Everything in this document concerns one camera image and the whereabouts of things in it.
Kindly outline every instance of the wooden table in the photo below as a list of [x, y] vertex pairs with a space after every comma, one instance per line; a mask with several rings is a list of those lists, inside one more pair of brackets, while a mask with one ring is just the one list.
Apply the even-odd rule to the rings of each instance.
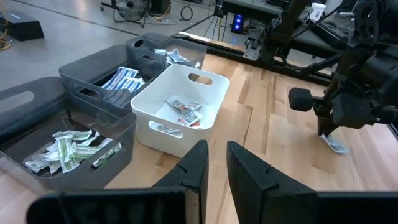
[[[226, 171], [227, 141], [316, 190], [398, 190], [398, 143], [387, 126], [337, 129], [332, 135], [351, 149], [338, 155], [317, 136], [314, 113], [291, 110], [287, 99], [292, 87], [315, 95], [324, 87], [209, 54], [203, 69], [231, 80], [208, 141], [207, 223], [238, 223]], [[131, 163], [107, 188], [150, 187], [178, 160], [136, 140]], [[0, 170], [0, 223], [24, 223], [22, 214], [35, 198]]]

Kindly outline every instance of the gray floor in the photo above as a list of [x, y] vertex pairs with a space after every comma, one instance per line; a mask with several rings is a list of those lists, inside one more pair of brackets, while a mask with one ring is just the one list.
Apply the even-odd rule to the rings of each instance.
[[[172, 0], [172, 10], [166, 19], [177, 22], [176, 26], [147, 24], [142, 28], [130, 22], [115, 23], [112, 19], [113, 10], [100, 10], [101, 0], [4, 0], [6, 10], [18, 10], [38, 19], [44, 30], [45, 38], [26, 42], [13, 41], [12, 47], [0, 51], [0, 71], [2, 82], [0, 90], [10, 88], [41, 77], [58, 76], [58, 68], [86, 55], [105, 49], [114, 44], [122, 44], [134, 38], [134, 34], [158, 32], [164, 35], [175, 34], [194, 23], [206, 18], [213, 12], [208, 5], [211, 0], [203, 0], [195, 4], [183, 0]], [[190, 5], [193, 18], [190, 21], [180, 20], [182, 7]], [[232, 21], [228, 17], [224, 41], [244, 46], [247, 35], [232, 34], [228, 27]], [[210, 24], [210, 19], [189, 29], [187, 32], [203, 35]], [[206, 37], [212, 38], [214, 25], [210, 27]], [[301, 63], [311, 63], [310, 55], [292, 52], [289, 59]]]

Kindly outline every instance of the gray plastic bin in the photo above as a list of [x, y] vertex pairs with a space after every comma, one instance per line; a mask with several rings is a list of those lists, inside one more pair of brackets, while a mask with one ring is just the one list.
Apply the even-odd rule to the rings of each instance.
[[[138, 70], [146, 84], [133, 93], [101, 88], [119, 67]], [[121, 44], [64, 65], [58, 72], [69, 93], [116, 116], [124, 116], [131, 112], [131, 99], [164, 70], [165, 57]]]
[[155, 49], [165, 49], [173, 51], [178, 48], [180, 55], [188, 59], [189, 63], [181, 63], [190, 67], [201, 69], [205, 59], [207, 48], [186, 40], [180, 40], [167, 37], [156, 33], [147, 33], [126, 41], [126, 45], [137, 49], [144, 49], [148, 52], [154, 52]]
[[[33, 93], [34, 99], [9, 111], [21, 114], [24, 113], [23, 111], [34, 110], [40, 111], [42, 116], [32, 113], [31, 116], [15, 116], [14, 118], [18, 120], [14, 120], [9, 116], [10, 113], [0, 113], [2, 121], [9, 120], [7, 126], [10, 127], [8, 133], [2, 132], [0, 135], [0, 169], [34, 192], [41, 194], [47, 190], [102, 189], [130, 163], [136, 127], [136, 117], [133, 113], [118, 118], [82, 99], [65, 94], [61, 79], [58, 77], [41, 78], [0, 91], [0, 100], [27, 91]], [[61, 93], [58, 101], [42, 104], [41, 107], [35, 104], [35, 102], [46, 100], [52, 101], [51, 93], [54, 91]], [[46, 147], [55, 142], [52, 137], [54, 133], [89, 129], [101, 133], [96, 141], [101, 142], [104, 138], [112, 138], [113, 141], [89, 159], [81, 162], [76, 169], [66, 174], [59, 169], [51, 174], [47, 167], [35, 173], [24, 165], [26, 161], [31, 160], [33, 155], [43, 153]], [[123, 149], [113, 154], [101, 166], [92, 165], [119, 142]]]

